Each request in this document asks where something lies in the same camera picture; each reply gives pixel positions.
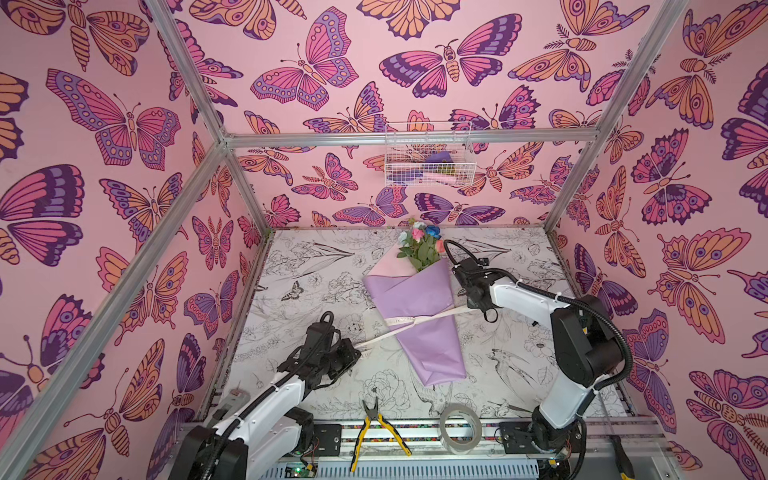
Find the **blue fake rose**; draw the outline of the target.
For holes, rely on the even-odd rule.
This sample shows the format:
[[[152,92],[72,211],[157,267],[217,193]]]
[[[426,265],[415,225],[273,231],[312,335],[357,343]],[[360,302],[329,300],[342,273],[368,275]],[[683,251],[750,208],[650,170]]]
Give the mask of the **blue fake rose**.
[[[428,235],[433,237],[435,240],[439,240],[441,238],[441,230],[436,225],[427,225],[425,228],[425,231]]]

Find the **small pink fake rose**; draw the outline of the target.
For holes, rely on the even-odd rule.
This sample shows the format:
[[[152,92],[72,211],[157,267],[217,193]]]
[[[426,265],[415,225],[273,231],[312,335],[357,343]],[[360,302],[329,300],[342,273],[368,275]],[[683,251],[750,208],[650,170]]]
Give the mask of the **small pink fake rose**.
[[[427,225],[421,221],[414,221],[411,223],[410,238],[414,244],[421,243],[426,236]]]

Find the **cream ribbon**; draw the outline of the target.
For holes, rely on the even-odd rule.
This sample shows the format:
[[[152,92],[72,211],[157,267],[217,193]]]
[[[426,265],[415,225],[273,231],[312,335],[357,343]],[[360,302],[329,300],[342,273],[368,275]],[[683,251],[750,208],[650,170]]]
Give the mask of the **cream ribbon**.
[[[437,319],[441,319],[444,317],[450,317],[455,315],[460,315],[464,313],[468,313],[471,311],[471,308],[468,306],[460,306],[460,307],[454,307],[451,309],[444,310],[442,312],[439,312],[435,315],[431,316],[415,316],[415,317],[407,317],[407,316],[401,316],[401,317],[390,317],[386,318],[385,322],[389,327],[394,326],[393,330],[390,330],[386,333],[383,333],[379,336],[376,336],[372,339],[359,342],[354,345],[354,348],[357,350],[364,350],[369,348],[370,346],[374,345],[377,342],[380,342],[384,339],[390,338],[392,336],[396,336],[400,333],[404,333],[405,331],[414,328],[415,326],[425,324]]]

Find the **purple pink wrapping paper sheet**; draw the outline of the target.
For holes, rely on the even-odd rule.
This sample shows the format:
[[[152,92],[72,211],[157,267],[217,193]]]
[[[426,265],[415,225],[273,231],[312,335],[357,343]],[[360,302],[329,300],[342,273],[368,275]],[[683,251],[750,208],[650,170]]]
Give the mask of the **purple pink wrapping paper sheet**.
[[[448,262],[419,271],[399,253],[390,248],[363,279],[373,304],[423,385],[465,379]]]

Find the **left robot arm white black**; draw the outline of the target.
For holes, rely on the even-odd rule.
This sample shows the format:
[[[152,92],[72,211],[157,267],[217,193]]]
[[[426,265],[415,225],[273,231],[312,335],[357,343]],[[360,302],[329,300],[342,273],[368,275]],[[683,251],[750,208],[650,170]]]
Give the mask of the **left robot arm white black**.
[[[183,439],[171,479],[258,479],[286,456],[303,459],[319,444],[314,415],[300,404],[325,389],[361,358],[334,325],[331,311],[306,330],[304,343],[278,365],[255,399],[231,408],[212,426],[197,426]]]

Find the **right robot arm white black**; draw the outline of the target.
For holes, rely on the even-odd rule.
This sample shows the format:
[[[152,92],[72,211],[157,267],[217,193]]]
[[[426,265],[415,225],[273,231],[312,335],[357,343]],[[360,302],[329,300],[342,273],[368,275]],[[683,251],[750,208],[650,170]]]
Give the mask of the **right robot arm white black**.
[[[445,242],[445,253],[469,308],[485,317],[511,310],[551,331],[558,373],[546,398],[534,408],[523,437],[542,453],[563,449],[573,431],[584,441],[584,413],[600,391],[626,379],[634,366],[628,342],[601,300],[571,298],[529,285],[453,240]]]

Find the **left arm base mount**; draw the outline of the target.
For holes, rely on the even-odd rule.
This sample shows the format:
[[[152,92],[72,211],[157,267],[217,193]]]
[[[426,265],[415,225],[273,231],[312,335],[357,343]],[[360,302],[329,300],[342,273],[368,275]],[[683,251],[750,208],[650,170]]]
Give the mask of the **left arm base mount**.
[[[292,452],[295,457],[338,457],[341,450],[341,424],[307,424],[300,430],[299,441]]]

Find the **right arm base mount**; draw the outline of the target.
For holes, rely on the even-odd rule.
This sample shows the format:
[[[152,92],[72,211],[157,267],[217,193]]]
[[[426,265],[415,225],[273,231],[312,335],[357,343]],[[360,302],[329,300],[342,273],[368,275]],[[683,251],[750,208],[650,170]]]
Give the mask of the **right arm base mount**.
[[[585,448],[579,421],[555,429],[545,421],[509,420],[499,424],[499,436],[506,454],[556,457],[582,453]]]

